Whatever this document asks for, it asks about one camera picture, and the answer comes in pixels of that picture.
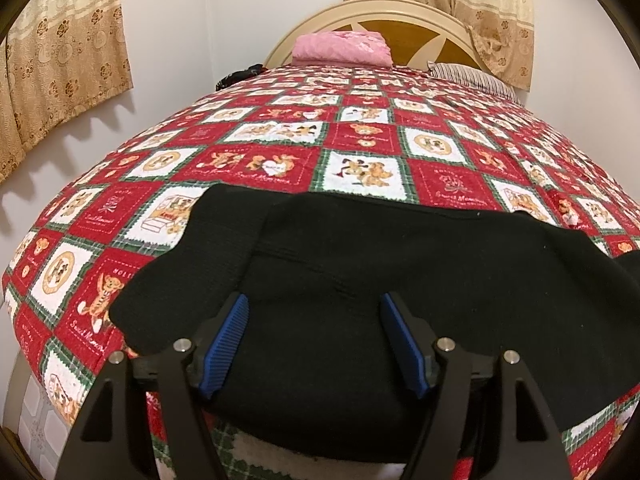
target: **pillow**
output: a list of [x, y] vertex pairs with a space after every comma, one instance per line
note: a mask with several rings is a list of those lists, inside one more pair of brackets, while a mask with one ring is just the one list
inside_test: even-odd
[[430, 61], [427, 73], [431, 77], [476, 88], [487, 94], [508, 99], [518, 106], [523, 106], [511, 86], [477, 68], [458, 63], [434, 63]]
[[303, 34], [293, 46], [294, 63], [325, 61], [368, 66], [393, 66], [391, 49], [379, 32], [335, 31]]

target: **pink pillow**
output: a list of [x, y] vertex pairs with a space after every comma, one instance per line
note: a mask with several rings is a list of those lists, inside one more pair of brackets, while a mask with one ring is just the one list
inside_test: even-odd
[[391, 49], [379, 32], [316, 32], [303, 34], [293, 46], [293, 61], [325, 61], [393, 66]]

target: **striped pillow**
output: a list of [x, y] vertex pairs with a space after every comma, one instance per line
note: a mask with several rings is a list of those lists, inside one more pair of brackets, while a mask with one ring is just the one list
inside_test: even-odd
[[427, 73], [431, 77], [476, 88], [487, 94], [508, 99], [518, 106], [523, 106], [511, 86], [477, 68], [458, 63], [434, 63], [430, 61]]

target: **wooden headboard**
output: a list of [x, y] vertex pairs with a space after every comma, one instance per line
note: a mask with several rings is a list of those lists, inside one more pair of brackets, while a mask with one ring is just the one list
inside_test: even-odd
[[428, 61], [436, 61], [461, 63], [488, 72], [462, 22], [410, 0], [350, 0], [325, 9], [282, 38], [264, 65], [275, 68], [289, 63], [298, 36], [328, 30], [379, 32], [398, 65], [425, 69]]

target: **metal screw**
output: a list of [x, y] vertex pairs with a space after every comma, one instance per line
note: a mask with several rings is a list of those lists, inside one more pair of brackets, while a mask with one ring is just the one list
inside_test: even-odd
[[124, 352], [121, 352], [120, 350], [111, 352], [111, 355], [109, 355], [109, 362], [112, 365], [119, 365], [123, 361], [124, 361]]
[[456, 347], [456, 342], [449, 337], [441, 337], [438, 339], [436, 345], [443, 352], [451, 352]]
[[510, 365], [514, 365], [520, 362], [520, 354], [518, 354], [515, 350], [507, 350], [503, 354], [504, 360], [507, 361]]
[[174, 342], [174, 350], [176, 352], [186, 352], [189, 348], [191, 348], [191, 341], [189, 339], [182, 338]]

